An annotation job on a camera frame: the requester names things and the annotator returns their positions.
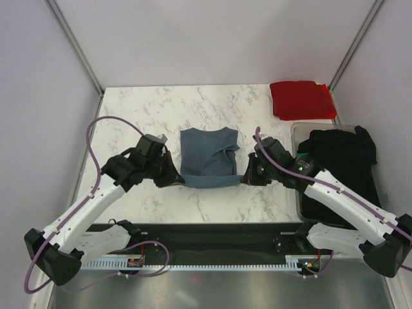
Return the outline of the folded red t shirt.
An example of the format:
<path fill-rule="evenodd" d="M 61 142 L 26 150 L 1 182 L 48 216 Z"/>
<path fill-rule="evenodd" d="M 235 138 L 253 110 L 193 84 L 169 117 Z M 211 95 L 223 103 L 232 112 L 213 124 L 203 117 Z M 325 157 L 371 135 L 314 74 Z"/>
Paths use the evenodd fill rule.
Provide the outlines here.
<path fill-rule="evenodd" d="M 325 84 L 310 80 L 281 81 L 269 85 L 273 115 L 280 120 L 331 120 L 337 116 Z"/>

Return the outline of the aluminium frame post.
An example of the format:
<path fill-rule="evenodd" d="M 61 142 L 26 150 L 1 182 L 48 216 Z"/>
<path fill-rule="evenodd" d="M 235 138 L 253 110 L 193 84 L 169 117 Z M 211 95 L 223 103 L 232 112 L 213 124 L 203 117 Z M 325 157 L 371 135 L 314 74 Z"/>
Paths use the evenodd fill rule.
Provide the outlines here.
<path fill-rule="evenodd" d="M 91 67 L 91 64 L 89 63 L 89 60 L 86 57 L 86 54 L 84 53 L 80 43 L 78 42 L 76 35 L 74 31 L 71 29 L 71 26 L 67 18 L 64 16 L 64 13 L 62 9 L 60 8 L 58 2 L 56 0 L 45 0 L 44 2 L 46 6 L 48 7 L 49 11 L 51 12 L 53 18 L 59 25 L 59 28 L 64 34 L 80 66 L 84 70 L 84 73 L 86 74 L 88 80 L 91 82 L 94 90 L 97 92 L 97 95 L 100 98 L 102 98 L 104 96 L 105 90 L 102 84 L 100 83 L 100 81 L 98 80 L 98 77 L 96 73 L 94 72 L 93 68 Z"/>
<path fill-rule="evenodd" d="M 370 28 L 372 27 L 373 23 L 375 22 L 376 18 L 380 14 L 380 11 L 387 3 L 386 0 L 374 0 L 372 3 L 371 8 L 368 10 L 363 22 L 361 23 L 355 37 L 353 38 L 351 44 L 349 45 L 341 63 L 339 64 L 332 80 L 328 85 L 328 89 L 330 93 L 332 93 L 337 85 L 339 84 L 340 80 L 342 79 L 344 73 L 348 69 L 352 59 L 354 58 L 355 54 L 357 53 L 358 49 L 360 48 L 363 40 L 366 38 Z"/>

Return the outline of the right aluminium frame post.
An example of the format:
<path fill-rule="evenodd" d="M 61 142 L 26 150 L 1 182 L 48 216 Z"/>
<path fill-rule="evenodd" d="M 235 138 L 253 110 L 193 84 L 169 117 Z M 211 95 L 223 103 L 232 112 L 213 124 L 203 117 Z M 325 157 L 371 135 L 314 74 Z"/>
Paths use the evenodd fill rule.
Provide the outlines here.
<path fill-rule="evenodd" d="M 339 64 L 332 80 L 328 85 L 328 89 L 330 93 L 332 93 L 337 85 L 339 84 L 340 80 L 342 79 L 344 73 L 348 69 L 352 59 L 354 58 L 355 54 L 357 53 L 358 49 L 360 48 L 363 40 L 366 38 L 370 28 L 372 27 L 373 23 L 375 22 L 376 18 L 380 14 L 380 11 L 387 3 L 386 0 L 374 0 L 372 3 L 371 8 L 368 10 L 363 22 L 361 23 L 355 37 L 353 38 L 351 44 L 349 45 L 341 63 Z"/>

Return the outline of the blue grey t shirt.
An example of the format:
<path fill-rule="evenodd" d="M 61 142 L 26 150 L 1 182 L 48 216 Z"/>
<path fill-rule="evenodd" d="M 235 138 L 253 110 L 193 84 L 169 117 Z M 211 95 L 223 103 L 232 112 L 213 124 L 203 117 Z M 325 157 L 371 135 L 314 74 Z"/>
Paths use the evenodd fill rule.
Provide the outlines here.
<path fill-rule="evenodd" d="M 181 168 L 184 185 L 194 189 L 232 187 L 241 183 L 237 172 L 238 131 L 196 128 L 180 132 Z"/>

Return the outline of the black mounting base rail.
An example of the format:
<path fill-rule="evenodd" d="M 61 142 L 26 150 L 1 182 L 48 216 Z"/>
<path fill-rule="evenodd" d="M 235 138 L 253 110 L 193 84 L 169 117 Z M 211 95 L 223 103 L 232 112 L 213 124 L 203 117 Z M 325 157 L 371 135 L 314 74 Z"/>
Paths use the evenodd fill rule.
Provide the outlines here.
<path fill-rule="evenodd" d="M 143 254 L 150 263 L 280 263 L 287 256 L 327 255 L 303 238 L 305 223 L 135 224 L 139 232 L 126 254 Z"/>

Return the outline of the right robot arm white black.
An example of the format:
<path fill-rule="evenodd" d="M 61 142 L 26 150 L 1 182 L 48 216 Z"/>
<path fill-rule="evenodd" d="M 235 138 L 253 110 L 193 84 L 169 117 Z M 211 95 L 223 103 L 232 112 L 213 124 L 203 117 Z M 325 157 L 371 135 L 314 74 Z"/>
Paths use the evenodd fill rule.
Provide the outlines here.
<path fill-rule="evenodd" d="M 326 206 L 353 228 L 309 223 L 295 237 L 296 249 L 310 253 L 327 249 L 361 258 L 372 270 L 395 277 L 411 252 L 411 216 L 397 216 L 349 189 L 325 167 L 304 154 L 293 157 L 272 137 L 254 135 L 256 145 L 249 153 L 242 182 L 266 186 L 273 181 Z"/>

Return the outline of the left aluminium frame post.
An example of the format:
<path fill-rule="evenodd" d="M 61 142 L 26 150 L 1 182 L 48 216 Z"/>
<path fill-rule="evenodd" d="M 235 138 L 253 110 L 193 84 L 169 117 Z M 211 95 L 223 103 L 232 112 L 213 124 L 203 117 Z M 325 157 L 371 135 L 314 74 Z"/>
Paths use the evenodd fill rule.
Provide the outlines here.
<path fill-rule="evenodd" d="M 59 25 L 59 28 L 64 34 L 80 66 L 84 70 L 84 73 L 86 74 L 88 80 L 91 82 L 94 90 L 97 92 L 97 95 L 100 98 L 102 98 L 104 96 L 105 90 L 102 84 L 100 83 L 100 81 L 98 80 L 98 77 L 96 73 L 94 72 L 93 68 L 91 67 L 91 64 L 89 63 L 89 60 L 86 57 L 86 54 L 84 53 L 80 43 L 78 42 L 76 35 L 74 31 L 71 29 L 71 26 L 67 18 L 64 16 L 64 13 L 62 9 L 60 8 L 58 2 L 56 0 L 45 0 L 44 2 L 46 6 L 48 7 L 49 11 L 51 12 L 53 18 Z"/>

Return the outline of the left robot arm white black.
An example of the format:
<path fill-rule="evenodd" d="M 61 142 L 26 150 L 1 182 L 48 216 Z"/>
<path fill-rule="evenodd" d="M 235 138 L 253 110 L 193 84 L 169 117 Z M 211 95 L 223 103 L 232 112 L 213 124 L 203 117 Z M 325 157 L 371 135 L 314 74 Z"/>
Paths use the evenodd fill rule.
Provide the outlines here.
<path fill-rule="evenodd" d="M 24 235 L 31 267 L 39 267 L 57 286 L 71 281 L 89 261 L 110 252 L 134 253 L 141 246 L 139 230 L 127 220 L 86 236 L 95 220 L 133 186 L 150 179 L 159 187 L 182 185 L 165 135 L 143 135 L 136 146 L 109 158 L 97 170 L 97 182 L 63 215 L 42 230 Z"/>

